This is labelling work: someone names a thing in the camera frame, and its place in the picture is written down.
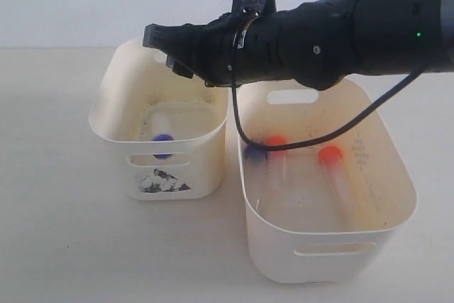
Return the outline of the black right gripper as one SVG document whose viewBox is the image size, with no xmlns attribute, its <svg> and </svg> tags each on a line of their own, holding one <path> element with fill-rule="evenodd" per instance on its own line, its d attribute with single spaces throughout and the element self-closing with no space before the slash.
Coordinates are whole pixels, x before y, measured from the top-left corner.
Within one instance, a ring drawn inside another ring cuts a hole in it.
<svg viewBox="0 0 454 303">
<path fill-rule="evenodd" d="M 231 87 L 292 78 L 281 58 L 275 28 L 257 16 L 225 13 L 205 25 L 145 27 L 143 47 L 166 54 L 165 65 L 208 87 Z"/>
</svg>

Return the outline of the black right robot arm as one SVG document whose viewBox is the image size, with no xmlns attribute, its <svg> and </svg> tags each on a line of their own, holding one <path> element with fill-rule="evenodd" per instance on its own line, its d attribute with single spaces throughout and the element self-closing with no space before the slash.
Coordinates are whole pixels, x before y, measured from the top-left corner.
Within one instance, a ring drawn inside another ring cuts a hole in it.
<svg viewBox="0 0 454 303">
<path fill-rule="evenodd" d="M 233 0 L 216 20 L 145 27 L 143 46 L 210 87 L 294 80 L 323 91 L 351 74 L 453 70 L 453 0 Z"/>
</svg>

